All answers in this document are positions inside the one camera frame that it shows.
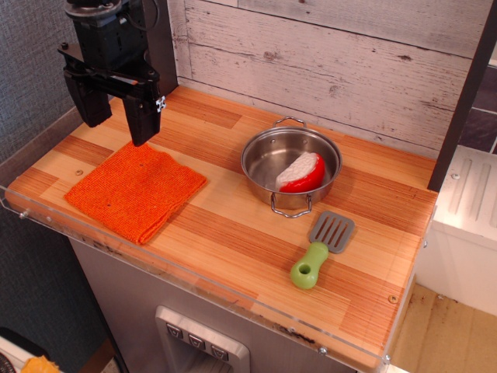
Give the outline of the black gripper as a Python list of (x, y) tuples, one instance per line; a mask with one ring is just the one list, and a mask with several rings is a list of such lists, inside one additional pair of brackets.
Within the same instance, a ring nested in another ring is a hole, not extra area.
[(160, 131), (165, 98), (160, 75), (147, 61), (148, 24), (143, 10), (67, 10), (78, 42), (62, 43), (64, 79), (82, 120), (96, 127), (112, 115), (108, 95), (119, 97), (134, 146)]

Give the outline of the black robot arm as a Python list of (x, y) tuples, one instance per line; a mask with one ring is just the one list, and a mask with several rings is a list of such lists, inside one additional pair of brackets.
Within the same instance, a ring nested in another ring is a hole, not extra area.
[(160, 74), (147, 61), (147, 33), (140, 1), (68, 1), (77, 43), (58, 48), (64, 80), (83, 121), (109, 119), (111, 96), (122, 99), (132, 143), (139, 147), (160, 131), (165, 98)]

